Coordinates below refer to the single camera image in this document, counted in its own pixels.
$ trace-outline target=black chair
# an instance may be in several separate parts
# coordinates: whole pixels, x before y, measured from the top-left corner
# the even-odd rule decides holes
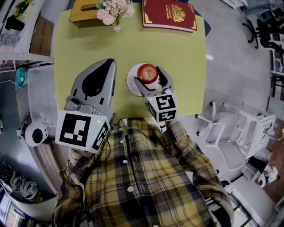
[[[256,40],[256,46],[255,48],[257,49],[258,46],[258,40],[257,37],[260,38],[260,43],[264,48],[272,48],[279,52],[280,54],[284,54],[284,50],[282,49],[281,46],[277,45],[274,42],[271,42],[270,40],[270,34],[273,33],[273,31],[270,30],[268,24],[265,24],[261,22],[259,19],[257,20],[257,30],[258,32],[255,31],[252,22],[248,20],[248,24],[243,23],[243,26],[246,26],[252,33],[252,38],[248,40],[249,43],[252,43],[253,40]]]
[[[253,40],[256,41],[256,49],[259,47],[258,46],[258,41],[257,41],[257,37],[258,37],[258,32],[256,32],[256,30],[254,29],[253,25],[252,25],[252,22],[250,20],[248,20],[248,24],[246,23],[243,23],[243,26],[246,26],[250,32],[252,33],[252,38],[250,40],[248,40],[248,43],[252,43]]]

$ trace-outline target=plastic container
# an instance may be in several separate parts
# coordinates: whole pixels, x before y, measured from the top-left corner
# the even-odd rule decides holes
[[[28,99],[32,121],[40,119],[43,125],[56,127],[57,102],[53,65],[28,70]]]

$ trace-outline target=person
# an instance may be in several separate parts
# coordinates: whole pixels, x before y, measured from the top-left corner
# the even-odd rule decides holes
[[[101,153],[72,150],[52,213],[55,226],[232,226],[212,163],[179,121],[112,122]],[[187,176],[193,172],[193,179]]]

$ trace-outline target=red apple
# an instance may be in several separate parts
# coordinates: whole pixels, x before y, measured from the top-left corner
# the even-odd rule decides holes
[[[138,68],[137,77],[144,84],[151,84],[156,81],[158,70],[151,64],[144,64]]]

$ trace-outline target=red book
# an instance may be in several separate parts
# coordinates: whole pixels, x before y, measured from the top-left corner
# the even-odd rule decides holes
[[[143,0],[144,27],[197,31],[193,5],[173,0]]]

